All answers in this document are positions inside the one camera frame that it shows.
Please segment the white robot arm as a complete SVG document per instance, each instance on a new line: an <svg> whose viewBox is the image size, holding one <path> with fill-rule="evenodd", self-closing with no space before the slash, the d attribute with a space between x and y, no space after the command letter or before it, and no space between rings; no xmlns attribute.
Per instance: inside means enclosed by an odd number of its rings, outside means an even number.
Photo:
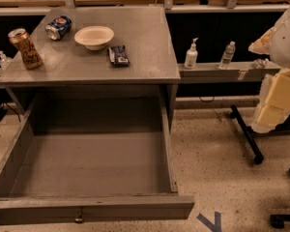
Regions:
<svg viewBox="0 0 290 232"><path fill-rule="evenodd" d="M251 124L253 131L267 133L290 115L290 7L248 50L268 54L270 60L280 66L275 75L265 75Z"/></svg>

